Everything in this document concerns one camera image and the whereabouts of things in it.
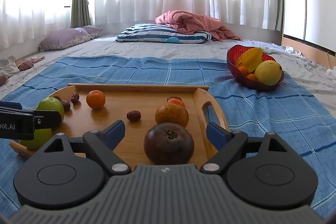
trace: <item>pink blanket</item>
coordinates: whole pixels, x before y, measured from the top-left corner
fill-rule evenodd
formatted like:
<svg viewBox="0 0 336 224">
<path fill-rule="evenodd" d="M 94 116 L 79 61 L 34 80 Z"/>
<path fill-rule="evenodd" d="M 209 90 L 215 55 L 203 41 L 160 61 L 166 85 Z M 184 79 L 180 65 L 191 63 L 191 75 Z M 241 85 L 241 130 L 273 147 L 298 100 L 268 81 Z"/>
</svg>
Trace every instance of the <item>pink blanket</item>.
<svg viewBox="0 0 336 224">
<path fill-rule="evenodd" d="M 166 24 L 183 34 L 207 31 L 217 41 L 222 41 L 223 39 L 241 40 L 233 31 L 226 28 L 220 19 L 190 12 L 168 11 L 157 17 L 155 22 L 157 24 Z"/>
</svg>

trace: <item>red glass bowl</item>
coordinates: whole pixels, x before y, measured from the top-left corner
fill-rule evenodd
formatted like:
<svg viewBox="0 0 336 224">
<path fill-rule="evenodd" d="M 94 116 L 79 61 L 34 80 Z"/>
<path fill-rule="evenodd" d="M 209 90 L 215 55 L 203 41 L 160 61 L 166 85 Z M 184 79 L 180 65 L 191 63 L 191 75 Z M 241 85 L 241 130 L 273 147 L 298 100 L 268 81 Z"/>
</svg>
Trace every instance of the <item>red glass bowl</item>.
<svg viewBox="0 0 336 224">
<path fill-rule="evenodd" d="M 254 47 L 244 47 L 242 45 L 235 45 L 233 46 L 231 49 L 229 49 L 227 51 L 227 56 L 226 56 L 226 60 L 227 60 L 227 65 L 229 67 L 229 70 L 231 71 L 232 75 L 234 76 L 236 82 L 242 84 L 243 86 L 251 89 L 251 90 L 257 90 L 257 91 L 272 91 L 275 90 L 277 88 L 277 86 L 279 84 L 282 83 L 283 79 L 284 79 L 284 72 L 282 72 L 281 78 L 279 80 L 279 82 L 276 85 L 265 85 L 261 82 L 258 81 L 253 81 L 250 80 L 248 78 L 246 78 L 243 74 L 241 74 L 241 72 L 238 70 L 238 68 L 235 66 L 236 61 L 238 60 L 238 58 L 247 50 L 254 48 Z M 265 53 L 262 54 L 262 60 L 266 61 L 266 60 L 273 60 L 275 61 L 275 59 Z"/>
</svg>

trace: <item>bed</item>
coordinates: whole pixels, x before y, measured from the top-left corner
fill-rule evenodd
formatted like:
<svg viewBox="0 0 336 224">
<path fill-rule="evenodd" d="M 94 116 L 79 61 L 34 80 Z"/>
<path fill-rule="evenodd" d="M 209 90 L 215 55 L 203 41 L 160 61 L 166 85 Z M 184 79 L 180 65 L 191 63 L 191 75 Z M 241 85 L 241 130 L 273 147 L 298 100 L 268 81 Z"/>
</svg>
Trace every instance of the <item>bed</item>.
<svg viewBox="0 0 336 224">
<path fill-rule="evenodd" d="M 219 63 L 222 62 L 224 64 L 225 62 L 223 60 L 226 59 L 227 50 L 236 44 L 262 47 L 264 52 L 273 56 L 281 64 L 283 70 L 291 75 L 291 78 L 288 78 L 288 82 L 292 82 L 293 85 L 296 85 L 296 81 L 323 104 L 326 109 L 322 105 L 319 106 L 319 109 L 326 113 L 325 116 L 328 119 L 327 125 L 325 124 L 326 121 L 324 121 L 325 129 L 330 129 L 330 132 L 328 133 L 329 137 L 335 138 L 334 134 L 336 133 L 336 123 L 334 122 L 334 117 L 336 116 L 336 79 L 329 76 L 325 67 L 316 64 L 312 60 L 287 53 L 283 47 L 275 44 L 252 40 L 243 40 L 241 42 L 233 40 L 225 40 L 224 42 L 207 41 L 204 44 L 197 45 L 172 45 L 169 43 L 150 42 L 120 43 L 115 41 L 115 37 L 104 36 L 66 50 L 44 52 L 43 55 L 45 56 L 45 60 L 35 64 L 33 68 L 27 71 L 12 76 L 9 78 L 8 83 L 0 87 L 0 98 L 3 98 L 14 90 L 17 90 L 28 80 L 32 79 L 35 75 L 39 74 L 41 71 L 48 68 L 61 58 L 64 60 L 64 62 L 61 62 L 63 67 L 67 66 L 69 64 L 68 62 L 72 62 L 71 57 L 98 56 L 121 56 L 123 58 L 153 57 L 162 59 L 203 59 L 205 60 L 205 65 L 206 63 L 209 63 L 208 59 L 217 59 L 219 60 Z M 52 75 L 53 72 L 51 68 L 53 67 L 50 67 L 48 72 Z M 302 94 L 306 94 L 307 97 L 312 97 L 302 87 L 298 87 L 298 89 L 301 89 L 299 97 L 302 97 Z M 315 140 L 318 140 L 318 132 L 316 133 L 316 136 Z M 329 155 L 330 153 L 333 153 L 336 148 L 336 146 L 334 146 L 335 143 L 336 141 L 329 142 L 325 147 L 322 147 L 324 149 L 323 153 L 328 153 Z M 311 151 L 308 151 L 308 153 L 303 152 L 302 155 L 314 158 L 315 151 L 312 149 Z M 0 165 L 0 212 L 8 217 L 18 210 L 20 206 L 16 199 L 15 192 L 12 189 L 12 178 L 15 171 L 22 165 L 24 160 L 17 156 L 8 145 L 0 151 L 0 156 L 3 158 L 3 162 Z M 318 163 L 317 161 L 319 161 L 318 158 L 317 160 L 310 159 L 310 163 L 312 165 L 320 164 L 317 170 L 318 172 L 323 173 L 320 174 L 321 176 L 319 179 L 321 179 L 321 183 L 324 186 L 318 193 L 318 200 L 313 201 L 312 207 L 321 216 L 327 217 L 332 212 L 336 204 L 336 186 L 334 183 L 334 181 L 336 181 L 336 169 L 335 171 L 329 170 L 328 165 L 323 165 L 323 163 Z M 336 157 L 335 159 L 332 157 L 328 161 L 328 164 L 334 165 L 335 162 Z"/>
</svg>

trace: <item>blue circle on pillow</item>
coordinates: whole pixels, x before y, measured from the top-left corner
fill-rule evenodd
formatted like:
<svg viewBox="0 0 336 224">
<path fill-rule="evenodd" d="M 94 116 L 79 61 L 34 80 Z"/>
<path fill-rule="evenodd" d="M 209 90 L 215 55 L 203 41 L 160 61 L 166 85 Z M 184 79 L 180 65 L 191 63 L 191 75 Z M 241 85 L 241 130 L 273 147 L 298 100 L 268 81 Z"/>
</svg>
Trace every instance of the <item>blue circle on pillow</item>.
<svg viewBox="0 0 336 224">
<path fill-rule="evenodd" d="M 168 43 L 180 43 L 180 39 L 178 39 L 177 37 L 169 37 L 166 42 Z"/>
</svg>

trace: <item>purple pillow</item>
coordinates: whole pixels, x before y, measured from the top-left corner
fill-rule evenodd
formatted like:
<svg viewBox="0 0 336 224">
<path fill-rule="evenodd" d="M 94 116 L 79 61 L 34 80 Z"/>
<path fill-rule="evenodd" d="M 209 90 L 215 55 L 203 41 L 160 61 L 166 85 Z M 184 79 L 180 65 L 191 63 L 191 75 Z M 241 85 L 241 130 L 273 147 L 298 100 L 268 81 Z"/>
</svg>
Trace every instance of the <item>purple pillow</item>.
<svg viewBox="0 0 336 224">
<path fill-rule="evenodd" d="M 52 32 L 39 45 L 39 51 L 58 51 L 96 38 L 101 29 L 93 27 L 71 28 Z"/>
</svg>

